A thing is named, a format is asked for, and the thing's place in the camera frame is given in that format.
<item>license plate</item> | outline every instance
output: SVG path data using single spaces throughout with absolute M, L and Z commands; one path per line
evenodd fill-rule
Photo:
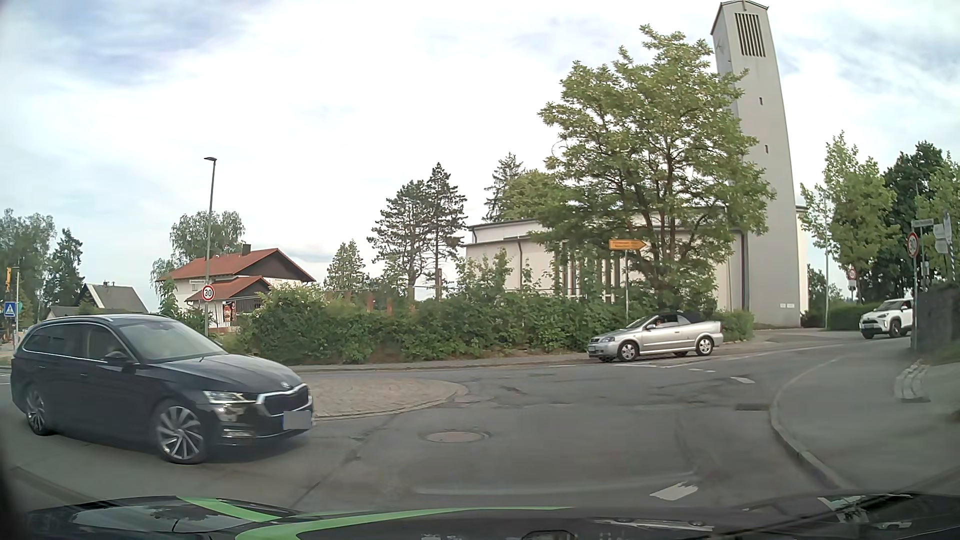
M 309 410 L 283 411 L 285 430 L 309 430 L 311 426 L 313 426 L 313 414 Z

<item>asphalt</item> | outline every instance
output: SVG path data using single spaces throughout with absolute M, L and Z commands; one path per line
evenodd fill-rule
M 0 388 L 0 437 L 23 509 L 161 494 L 303 511 L 718 505 L 823 490 L 771 428 L 770 405 L 811 368 L 850 353 L 893 357 L 900 343 L 811 331 L 769 331 L 760 341 L 707 359 L 331 371 L 316 375 L 328 388 L 403 378 L 465 390 L 404 412 L 323 420 L 273 447 L 191 467 L 105 441 L 34 436 L 8 386 Z M 809 389 L 808 399 L 822 400 L 821 390 Z M 477 440 L 430 440 L 467 437 L 453 431 Z
M 839 488 L 920 484 L 960 495 L 960 364 L 927 367 L 909 341 L 849 351 L 786 384 L 779 435 L 809 470 Z M 815 394 L 818 399 L 810 400 Z

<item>white building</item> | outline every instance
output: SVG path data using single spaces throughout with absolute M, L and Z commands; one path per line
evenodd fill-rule
M 716 269 L 717 305 L 722 309 L 748 309 L 759 323 L 798 327 L 807 309 L 806 233 L 799 214 L 805 206 L 795 200 L 786 115 L 780 91 L 780 74 L 770 34 L 767 9 L 748 0 L 720 5 L 713 24 L 717 65 L 721 72 L 749 73 L 741 81 L 744 95 L 733 104 L 744 133 L 758 139 L 747 159 L 765 169 L 764 178 L 777 197 L 767 206 L 769 232 L 763 236 L 739 233 L 733 256 Z M 467 257 L 493 258 L 506 250 L 514 272 L 508 287 L 519 288 L 521 268 L 529 265 L 541 288 L 553 285 L 553 256 L 532 241 L 530 232 L 543 231 L 533 220 L 487 223 L 468 228 Z M 623 261 L 613 260 L 609 271 L 601 272 L 604 282 L 619 287 Z M 572 264 L 560 269 L 560 282 L 568 295 L 579 291 Z M 639 280 L 639 274 L 631 274 Z

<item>window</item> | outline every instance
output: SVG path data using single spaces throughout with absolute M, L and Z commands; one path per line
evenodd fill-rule
M 50 325 L 30 334 L 23 344 L 25 351 L 47 355 L 80 357 L 81 332 L 79 325 Z
M 203 334 L 179 321 L 133 323 L 120 327 L 120 333 L 127 338 L 140 360 L 148 363 L 226 353 Z
M 760 32 L 760 15 L 756 13 L 734 13 L 736 35 L 740 38 L 740 54 L 745 57 L 766 57 L 763 48 L 763 34 Z
M 126 352 L 123 344 L 113 335 L 112 331 L 97 325 L 84 325 L 84 328 L 88 330 L 85 358 L 100 360 L 114 351 Z

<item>car window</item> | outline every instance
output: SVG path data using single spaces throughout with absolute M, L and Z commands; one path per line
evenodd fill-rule
M 78 325 L 50 325 L 36 329 L 23 349 L 48 355 L 81 356 L 81 331 Z
M 133 346 L 140 360 L 145 362 L 226 353 L 203 334 L 172 319 L 134 323 L 120 327 L 119 331 Z
M 84 325 L 84 329 L 86 330 L 85 358 L 100 360 L 114 351 L 126 352 L 123 344 L 109 329 L 98 325 Z

